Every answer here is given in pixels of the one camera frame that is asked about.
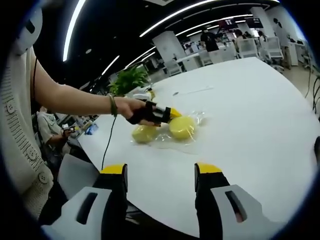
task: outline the potted plant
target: potted plant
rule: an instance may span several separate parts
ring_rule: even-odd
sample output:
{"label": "potted plant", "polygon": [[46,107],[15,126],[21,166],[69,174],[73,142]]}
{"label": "potted plant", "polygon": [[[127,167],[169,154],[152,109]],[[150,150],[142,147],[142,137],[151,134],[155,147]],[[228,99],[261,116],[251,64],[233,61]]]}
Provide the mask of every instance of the potted plant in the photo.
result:
{"label": "potted plant", "polygon": [[136,87],[143,87],[146,83],[148,74],[144,70],[132,67],[121,71],[118,78],[110,85],[110,92],[115,96],[124,96]]}

